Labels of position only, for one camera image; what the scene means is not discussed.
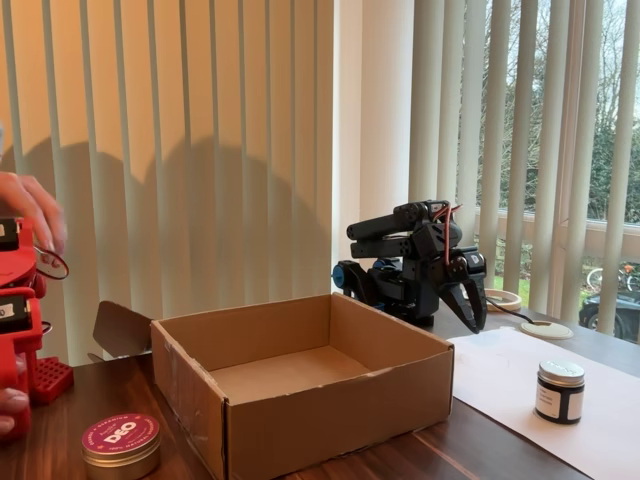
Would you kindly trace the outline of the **person's left hand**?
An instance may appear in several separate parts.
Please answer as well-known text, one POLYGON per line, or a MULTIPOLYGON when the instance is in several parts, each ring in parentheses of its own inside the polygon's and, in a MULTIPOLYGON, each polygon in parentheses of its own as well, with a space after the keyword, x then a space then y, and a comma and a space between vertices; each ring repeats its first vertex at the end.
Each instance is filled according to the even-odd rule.
POLYGON ((1 216, 30 220, 39 244, 63 254, 67 240, 64 210, 35 177, 1 173, 1 216))

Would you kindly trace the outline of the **person's right hand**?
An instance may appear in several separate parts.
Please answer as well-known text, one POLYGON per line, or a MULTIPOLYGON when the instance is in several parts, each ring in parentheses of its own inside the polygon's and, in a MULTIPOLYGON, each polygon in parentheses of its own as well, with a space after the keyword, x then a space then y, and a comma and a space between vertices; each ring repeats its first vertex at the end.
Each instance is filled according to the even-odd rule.
POLYGON ((15 426, 16 419, 29 407, 29 396, 20 390, 3 388, 0 393, 0 434, 6 437, 15 426))

